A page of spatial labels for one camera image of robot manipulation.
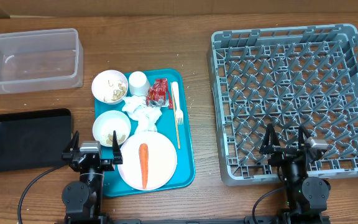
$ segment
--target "black tray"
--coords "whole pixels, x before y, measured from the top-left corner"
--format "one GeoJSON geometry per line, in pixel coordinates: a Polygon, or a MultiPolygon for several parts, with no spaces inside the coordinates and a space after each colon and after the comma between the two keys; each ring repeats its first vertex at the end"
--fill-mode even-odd
{"type": "Polygon", "coordinates": [[[72,132],[68,109],[0,114],[0,172],[63,165],[72,132]]]}

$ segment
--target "bowl with food residue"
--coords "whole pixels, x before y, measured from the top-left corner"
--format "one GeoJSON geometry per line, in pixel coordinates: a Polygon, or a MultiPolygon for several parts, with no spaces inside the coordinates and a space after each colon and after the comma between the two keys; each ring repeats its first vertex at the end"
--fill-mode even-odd
{"type": "Polygon", "coordinates": [[[124,143],[131,133],[131,122],[128,116],[120,111],[106,111],[93,123],[92,134],[102,146],[112,146],[112,134],[116,131],[118,145],[124,143]]]}
{"type": "Polygon", "coordinates": [[[93,79],[92,94],[103,103],[118,104],[127,93],[128,79],[119,71],[106,70],[93,79]]]}

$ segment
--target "gray dish rack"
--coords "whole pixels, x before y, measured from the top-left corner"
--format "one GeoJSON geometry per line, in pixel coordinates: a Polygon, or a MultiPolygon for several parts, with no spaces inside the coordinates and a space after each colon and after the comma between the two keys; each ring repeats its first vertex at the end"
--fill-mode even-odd
{"type": "Polygon", "coordinates": [[[279,182],[259,154],[273,123],[282,147],[300,124],[330,143],[310,176],[358,177],[358,32],[350,24],[215,32],[207,54],[222,181],[279,182]]]}

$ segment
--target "white fork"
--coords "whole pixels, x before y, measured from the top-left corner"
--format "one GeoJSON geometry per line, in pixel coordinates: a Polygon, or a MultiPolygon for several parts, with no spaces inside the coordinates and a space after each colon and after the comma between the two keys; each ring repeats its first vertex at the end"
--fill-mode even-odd
{"type": "Polygon", "coordinates": [[[175,99],[175,107],[177,110],[175,112],[175,115],[177,116],[178,124],[183,124],[183,111],[180,109],[179,86],[177,82],[172,83],[172,92],[173,92],[173,97],[175,99]]]}

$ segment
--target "food wrapper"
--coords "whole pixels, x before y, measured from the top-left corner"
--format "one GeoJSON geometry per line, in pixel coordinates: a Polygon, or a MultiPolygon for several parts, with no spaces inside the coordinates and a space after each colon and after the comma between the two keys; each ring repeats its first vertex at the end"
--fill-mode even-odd
{"type": "Polygon", "coordinates": [[[146,105],[173,108],[168,80],[166,78],[158,78],[154,81],[154,84],[147,92],[146,105]]]}

